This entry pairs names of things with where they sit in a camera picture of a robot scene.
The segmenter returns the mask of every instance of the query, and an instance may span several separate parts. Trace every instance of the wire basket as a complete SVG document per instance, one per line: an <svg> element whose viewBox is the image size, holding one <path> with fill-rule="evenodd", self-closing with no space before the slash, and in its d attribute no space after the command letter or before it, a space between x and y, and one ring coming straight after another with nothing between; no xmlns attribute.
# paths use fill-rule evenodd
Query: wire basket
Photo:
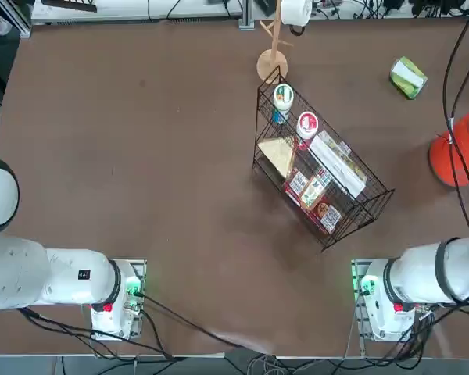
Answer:
<svg viewBox="0 0 469 375"><path fill-rule="evenodd" d="M373 223L392 197L394 189L388 190L320 113L283 78L279 66L269 77L273 77L266 79L265 82L269 83L261 84L257 89L253 166L260 168L284 195L288 204L321 243L323 251L356 230ZM294 93L288 118L283 117L273 103L275 85L283 83L291 86ZM311 142L312 147L299 149L296 145L302 144L304 140L297 134L295 126L300 113L306 111L317 116L318 133ZM264 126L260 127L259 122L263 122ZM280 147L291 149L292 153L288 163L290 167L283 174L281 168L278 169L260 147L266 141L275 140ZM343 168L338 168L338 164L332 167L334 164L331 164L330 159L318 157L317 152L313 151L317 150L318 145L329 146L327 155L331 155L330 150L335 150L334 155L340 155L338 164ZM356 180L360 181L360 190L353 189L345 172L350 176L353 173ZM310 196L308 191L320 191L318 198L311 199L311 205L306 204Z"/></svg>

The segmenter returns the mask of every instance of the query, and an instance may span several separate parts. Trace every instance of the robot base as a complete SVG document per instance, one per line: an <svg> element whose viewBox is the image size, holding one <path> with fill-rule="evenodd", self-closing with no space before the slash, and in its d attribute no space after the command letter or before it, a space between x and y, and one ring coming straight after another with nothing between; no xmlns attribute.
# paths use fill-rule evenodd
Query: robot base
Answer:
<svg viewBox="0 0 469 375"><path fill-rule="evenodd" d="M383 277L387 262L387 259L372 261L360 285L375 341L398 341L414 324L415 309L396 311L385 292Z"/></svg>
<svg viewBox="0 0 469 375"><path fill-rule="evenodd" d="M142 320L140 316L144 305L142 297L133 293L144 293L146 261L144 259L114 259L120 269L121 285L116 301L105 310L97 312L91 309L92 329L115 334L127 340L141 335ZM117 341L115 337L104 334L93 334L97 340Z"/></svg>

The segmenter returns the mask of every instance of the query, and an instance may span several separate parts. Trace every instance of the food package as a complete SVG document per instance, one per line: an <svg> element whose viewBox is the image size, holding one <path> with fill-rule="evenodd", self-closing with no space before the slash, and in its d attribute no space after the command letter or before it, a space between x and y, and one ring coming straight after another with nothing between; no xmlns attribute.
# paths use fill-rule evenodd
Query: food package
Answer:
<svg viewBox="0 0 469 375"><path fill-rule="evenodd" d="M326 196L321 197L310 215L314 217L313 221L326 234L334 233L337 223L342 218L342 214L330 203Z"/></svg>
<svg viewBox="0 0 469 375"><path fill-rule="evenodd" d="M264 139L259 142L260 151L268 158L277 171L287 178L294 158L293 140L287 138Z"/></svg>
<svg viewBox="0 0 469 375"><path fill-rule="evenodd" d="M396 60L389 79L408 99L415 99L428 78L406 57Z"/></svg>
<svg viewBox="0 0 469 375"><path fill-rule="evenodd" d="M310 150L311 155L320 164L325 165L347 189L346 194L349 193L356 198L366 187L367 176L349 157L349 148L341 148L325 130L314 137Z"/></svg>
<svg viewBox="0 0 469 375"><path fill-rule="evenodd" d="M312 210L325 193L330 181L331 175L323 168L312 176L300 195L301 207L308 211Z"/></svg>
<svg viewBox="0 0 469 375"><path fill-rule="evenodd" d="M296 205L300 207L299 196L303 192L309 180L297 168L294 168L283 186L285 193Z"/></svg>

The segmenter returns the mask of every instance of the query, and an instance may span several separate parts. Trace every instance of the black wire rack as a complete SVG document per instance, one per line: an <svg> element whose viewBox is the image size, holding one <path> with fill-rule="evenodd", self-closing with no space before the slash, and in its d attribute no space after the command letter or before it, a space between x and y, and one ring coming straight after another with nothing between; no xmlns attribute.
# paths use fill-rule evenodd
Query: black wire rack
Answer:
<svg viewBox="0 0 469 375"><path fill-rule="evenodd" d="M344 237L373 223L392 197L394 189L387 189L320 113L283 78L279 66L271 72L265 82L257 89L253 167L262 170L282 193L285 201L294 209L295 213L320 242L322 245L321 251L324 251ZM294 100L287 119L282 117L273 104L273 90L277 84L283 83L291 86L294 91ZM325 130L342 152L349 157L350 165L354 166L354 170L359 171L359 175L363 175L364 188L359 194L357 192L354 195L351 194L343 184L344 180L336 177L337 172L333 173L327 167L327 163L319 159L310 148L299 150L295 147L296 142L303 142L297 134L295 126L300 113L305 111L314 113L318 118L317 136ZM259 122L264 123L264 126L260 127ZM260 149L259 143L261 141L275 138L284 139L286 144L292 148L292 163L287 176L282 176L281 172L278 172L277 168ZM324 186L324 192L318 198L319 202L313 209L304 208L305 206L301 204L299 196L289 188L296 173L301 173L301 176L303 175L308 181L313 178L318 179Z"/></svg>

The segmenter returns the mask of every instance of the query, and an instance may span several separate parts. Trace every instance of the floor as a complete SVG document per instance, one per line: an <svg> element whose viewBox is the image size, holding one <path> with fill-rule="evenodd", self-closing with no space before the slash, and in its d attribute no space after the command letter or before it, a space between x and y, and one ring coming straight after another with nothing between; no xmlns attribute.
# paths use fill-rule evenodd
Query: floor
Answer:
<svg viewBox="0 0 469 375"><path fill-rule="evenodd" d="M247 365L254 356L253 352L247 350L237 350L229 353L228 358L244 373L247 371ZM285 360L286 366L298 366L302 360ZM114 366L113 363L103 359L92 357L65 357L66 375L98 375L101 371ZM345 366L361 366L364 362L350 359L345 361ZM132 366L122 366L112 370L109 375L151 375L162 369L163 364L142 364L138 365L135 373ZM330 374L333 366L326 362L320 362L315 366L299 371L303 374ZM406 373L395 366L385 368L375 368L372 370L361 370L363 374L373 375L401 375ZM2 357L0 358L0 375L63 375L59 357L31 356L31 357ZM262 365L255 367L253 375L262 375L264 373ZM342 373L358 373L352 371L343 371ZM411 375L469 375L469 361L451 360L451 359L425 359L419 367L411 371ZM240 375L225 359L203 359L191 358L173 365L164 375Z"/></svg>

